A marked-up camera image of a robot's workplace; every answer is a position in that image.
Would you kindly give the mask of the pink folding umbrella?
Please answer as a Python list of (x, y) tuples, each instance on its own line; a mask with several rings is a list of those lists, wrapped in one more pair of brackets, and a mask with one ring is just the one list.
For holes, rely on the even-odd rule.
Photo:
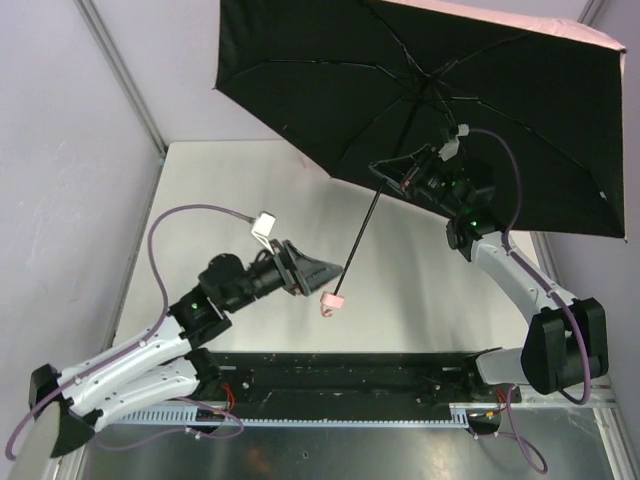
[[(224, 1), (216, 89), (332, 177), (443, 144), (490, 166), (512, 230), (622, 238), (625, 47), (584, 24), (444, 1)], [(448, 219), (429, 200), (405, 200)]]

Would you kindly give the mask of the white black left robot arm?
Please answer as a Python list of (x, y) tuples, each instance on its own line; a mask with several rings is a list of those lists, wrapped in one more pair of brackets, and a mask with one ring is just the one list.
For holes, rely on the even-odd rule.
[(342, 272), (290, 241), (272, 241), (249, 265), (233, 254), (214, 257), (197, 285), (162, 313), (158, 324), (74, 367), (50, 364), (30, 377), (28, 404), (58, 403), (58, 435), (51, 455), (67, 455), (127, 415), (155, 403), (216, 391), (221, 373), (205, 347), (232, 325), (229, 316), (283, 290), (309, 296)]

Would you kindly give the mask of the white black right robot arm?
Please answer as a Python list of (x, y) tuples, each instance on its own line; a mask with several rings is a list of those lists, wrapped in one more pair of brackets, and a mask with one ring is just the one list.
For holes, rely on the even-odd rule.
[(370, 169), (405, 200), (429, 200), (451, 218), (451, 249), (479, 267), (502, 289), (528, 324), (523, 347), (480, 353), (475, 365), (488, 385), (527, 383), (540, 394), (564, 392), (609, 369), (606, 315), (595, 299), (580, 300), (545, 275), (511, 239), (491, 210), (490, 166), (453, 167), (429, 145)]

